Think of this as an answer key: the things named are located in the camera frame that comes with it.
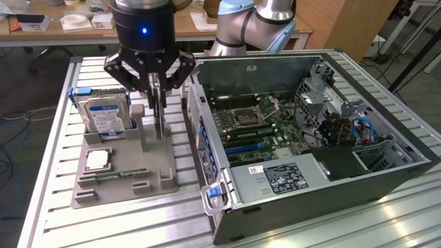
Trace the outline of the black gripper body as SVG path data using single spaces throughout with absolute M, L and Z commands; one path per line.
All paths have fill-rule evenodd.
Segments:
M 166 74 L 179 57 L 174 4 L 112 4 L 119 53 L 111 57 L 111 74 Z

